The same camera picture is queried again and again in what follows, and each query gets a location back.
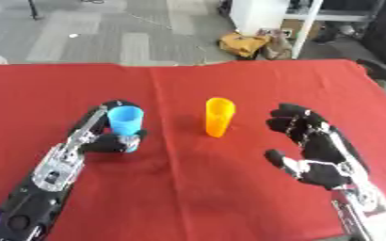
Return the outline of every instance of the shelf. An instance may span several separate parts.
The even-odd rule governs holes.
[[[317,15],[317,21],[334,21],[334,22],[367,22],[371,19],[371,11],[335,11],[320,10]],[[307,11],[294,12],[288,11],[284,19],[305,20]]]

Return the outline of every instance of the gray carpet floor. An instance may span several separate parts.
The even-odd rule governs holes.
[[[215,41],[234,30],[218,0],[0,0],[0,55],[10,63],[112,62],[136,66],[198,65],[233,60]],[[301,58],[373,57],[357,42],[309,42]]]

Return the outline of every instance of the red cloth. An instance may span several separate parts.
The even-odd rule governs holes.
[[[235,102],[221,139],[204,133],[211,97]],[[112,99],[146,112],[138,152],[95,154],[49,240],[311,240],[341,233],[330,193],[263,158],[298,148],[265,126],[280,102],[338,126],[386,193],[386,95],[345,60],[204,67],[0,66],[0,202],[91,106]]]

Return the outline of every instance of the black glove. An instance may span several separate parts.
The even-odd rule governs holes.
[[[103,103],[107,111],[119,106],[135,106],[138,105],[124,101],[115,100]],[[99,109],[99,106],[91,108],[69,131],[68,136],[71,136],[74,131],[80,129],[92,117],[92,115]],[[90,129],[91,133],[98,136],[94,142],[85,144],[81,147],[80,152],[93,153],[124,153],[130,149],[132,145],[138,145],[139,142],[147,135],[146,130],[140,130],[131,137],[121,137],[117,134],[104,134],[104,129],[109,128],[109,119],[107,115],[103,115],[98,122]]]
[[[312,110],[295,104],[280,104],[279,109],[271,112],[271,116],[272,119],[266,122],[269,128],[286,134],[297,143],[302,148],[301,154],[306,160],[294,164],[290,161],[291,158],[276,150],[267,151],[265,157],[276,167],[294,172],[290,174],[302,183],[332,189],[349,184],[353,171],[367,174],[367,166],[351,143]],[[356,160],[360,167],[356,167],[356,162],[349,162],[344,151],[352,156],[348,159]]]

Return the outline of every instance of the robotic hand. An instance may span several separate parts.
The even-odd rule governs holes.
[[[280,104],[266,123],[302,149],[304,160],[276,150],[265,157],[302,183],[332,191],[332,205],[352,240],[386,241],[386,197],[369,181],[369,169],[351,143],[320,115],[294,104]]]
[[[136,104],[124,101],[116,100],[101,104],[91,108],[69,131],[70,137],[75,131],[83,127],[87,121],[101,108],[105,108],[106,111],[118,106],[136,106]],[[85,143],[81,146],[80,151],[92,152],[92,153],[125,153],[127,150],[138,145],[143,138],[147,135],[147,131],[142,129],[130,137],[119,136],[115,133],[104,133],[105,128],[110,128],[109,120],[106,115],[102,115],[98,121],[90,129],[91,133],[97,136],[95,141]]]
[[[139,145],[144,130],[130,137],[105,133],[106,112],[122,105],[134,104],[112,101],[91,109],[70,130],[66,142],[54,146],[8,194],[0,205],[0,240],[44,240],[85,166],[85,153],[125,153]]]

